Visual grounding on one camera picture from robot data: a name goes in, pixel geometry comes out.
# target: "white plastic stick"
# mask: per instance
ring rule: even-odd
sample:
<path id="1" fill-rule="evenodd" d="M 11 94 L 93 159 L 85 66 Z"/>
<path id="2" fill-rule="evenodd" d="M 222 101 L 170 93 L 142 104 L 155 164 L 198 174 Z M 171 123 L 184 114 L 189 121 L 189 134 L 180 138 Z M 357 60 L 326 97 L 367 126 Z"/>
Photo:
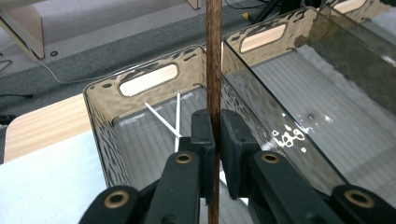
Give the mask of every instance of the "white plastic stick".
<path id="1" fill-rule="evenodd" d="M 180 91 L 177 92 L 176 103 L 176 131 L 180 133 Z M 178 152 L 178 138 L 175 137 L 175 152 Z"/>
<path id="2" fill-rule="evenodd" d="M 177 132 L 169 123 L 168 121 L 166 121 L 160 114 L 157 113 L 157 111 L 155 111 L 155 109 L 153 109 L 151 107 L 151 105 L 149 105 L 148 103 L 145 102 L 145 106 L 151 110 L 151 112 L 155 115 L 155 117 L 157 117 L 172 133 L 175 134 L 175 136 L 177 138 L 182 137 L 181 134 L 179 132 Z"/>

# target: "wooden dowel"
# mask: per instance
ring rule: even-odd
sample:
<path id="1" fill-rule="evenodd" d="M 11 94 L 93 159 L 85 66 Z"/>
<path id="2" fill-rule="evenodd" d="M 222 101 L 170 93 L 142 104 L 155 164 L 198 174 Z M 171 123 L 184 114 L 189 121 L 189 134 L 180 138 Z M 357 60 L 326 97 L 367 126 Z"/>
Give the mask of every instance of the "wooden dowel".
<path id="1" fill-rule="evenodd" d="M 206 0 L 206 86 L 207 109 L 216 142 L 213 203 L 208 206 L 209 224 L 219 223 L 219 129 L 221 91 L 221 0 Z"/>

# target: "white table surface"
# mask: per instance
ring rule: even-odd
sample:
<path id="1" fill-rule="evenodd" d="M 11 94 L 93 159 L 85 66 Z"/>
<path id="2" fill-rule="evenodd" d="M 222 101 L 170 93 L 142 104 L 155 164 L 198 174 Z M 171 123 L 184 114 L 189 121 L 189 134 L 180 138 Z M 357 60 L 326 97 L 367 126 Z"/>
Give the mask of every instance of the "white table surface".
<path id="1" fill-rule="evenodd" d="M 105 188 L 88 131 L 0 165 L 0 223 L 78 223 Z"/>

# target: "wooden tabletop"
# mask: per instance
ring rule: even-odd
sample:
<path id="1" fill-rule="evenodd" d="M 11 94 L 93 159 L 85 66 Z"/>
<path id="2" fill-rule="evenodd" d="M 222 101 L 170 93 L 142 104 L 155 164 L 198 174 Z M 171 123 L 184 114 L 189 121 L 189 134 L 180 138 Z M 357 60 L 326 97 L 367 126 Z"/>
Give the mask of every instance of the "wooden tabletop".
<path id="1" fill-rule="evenodd" d="M 37 109 L 9 124 L 4 161 L 15 160 L 90 129 L 82 94 Z"/>

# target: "transparent plastic bin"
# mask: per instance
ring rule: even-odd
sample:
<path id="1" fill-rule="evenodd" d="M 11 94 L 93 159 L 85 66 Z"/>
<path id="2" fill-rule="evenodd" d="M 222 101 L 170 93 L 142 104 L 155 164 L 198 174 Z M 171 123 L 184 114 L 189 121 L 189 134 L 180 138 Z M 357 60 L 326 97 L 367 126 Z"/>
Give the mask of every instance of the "transparent plastic bin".
<path id="1" fill-rule="evenodd" d="M 84 90 L 106 184 L 143 189 L 161 177 L 175 150 L 175 136 L 149 111 L 149 103 L 173 127 L 177 92 L 180 133 L 191 136 L 191 114 L 206 108 L 206 57 L 189 47 L 92 83 Z M 220 222 L 251 223 L 248 208 L 220 185 Z M 200 223 L 207 223 L 201 199 Z"/>
<path id="2" fill-rule="evenodd" d="M 378 55 L 378 57 L 381 57 L 384 60 L 389 61 L 390 63 L 396 64 L 396 42 L 389 42 L 389 38 L 384 39 L 382 36 L 379 36 L 378 33 L 375 33 L 373 30 L 363 26 L 363 23 L 356 23 L 345 14 L 342 14 L 329 5 L 323 4 L 320 8 L 320 13 L 362 41 L 363 44 L 366 45 L 366 48 L 372 53 Z"/>
<path id="3" fill-rule="evenodd" d="M 372 33 L 381 36 L 396 46 L 396 2 L 383 0 L 331 0 L 320 7 L 320 11 L 331 7 Z"/>
<path id="4" fill-rule="evenodd" d="M 326 194 L 350 183 L 395 206 L 396 66 L 352 29 L 299 9 L 226 35 L 222 72 L 263 150 Z"/>

